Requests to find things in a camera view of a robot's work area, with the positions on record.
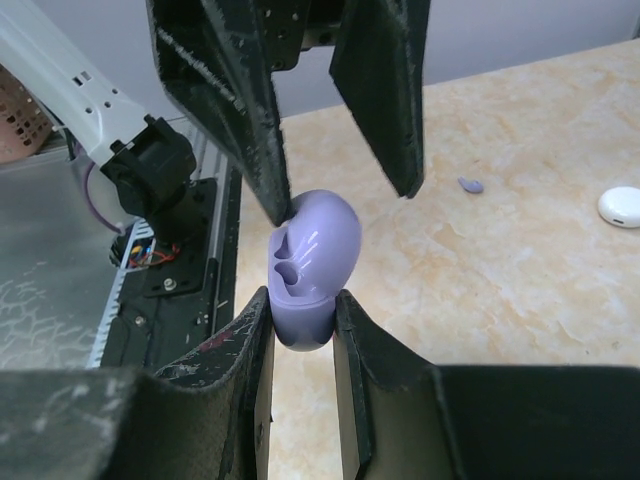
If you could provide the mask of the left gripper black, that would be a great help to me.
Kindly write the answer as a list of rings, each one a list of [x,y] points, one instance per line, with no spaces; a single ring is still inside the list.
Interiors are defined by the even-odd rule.
[[[262,0],[262,24],[253,1],[147,11],[167,96],[234,161],[272,224],[289,219],[291,193],[271,70],[317,47],[336,44],[332,80],[398,196],[420,190],[423,1]]]

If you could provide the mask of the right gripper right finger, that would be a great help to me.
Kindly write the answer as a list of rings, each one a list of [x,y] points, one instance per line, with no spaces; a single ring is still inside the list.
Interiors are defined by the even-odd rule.
[[[639,371],[436,365],[349,293],[333,340],[347,479],[635,479]]]

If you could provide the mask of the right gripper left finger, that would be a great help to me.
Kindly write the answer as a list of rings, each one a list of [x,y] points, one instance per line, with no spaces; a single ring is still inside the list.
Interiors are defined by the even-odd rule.
[[[5,370],[5,479],[264,479],[274,334],[258,289],[226,327],[154,374]]]

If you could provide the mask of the purple earbud case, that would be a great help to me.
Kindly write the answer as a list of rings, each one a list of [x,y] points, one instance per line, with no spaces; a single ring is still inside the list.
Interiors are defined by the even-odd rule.
[[[351,205],[328,190],[293,199],[294,215],[268,244],[268,294],[279,341],[298,352],[325,345],[336,299],[355,269],[362,226]]]

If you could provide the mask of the purple earbud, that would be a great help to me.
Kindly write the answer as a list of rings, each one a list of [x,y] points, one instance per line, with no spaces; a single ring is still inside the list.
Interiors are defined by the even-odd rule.
[[[460,187],[470,194],[481,194],[484,192],[484,185],[478,180],[469,180],[464,177],[457,179]]]

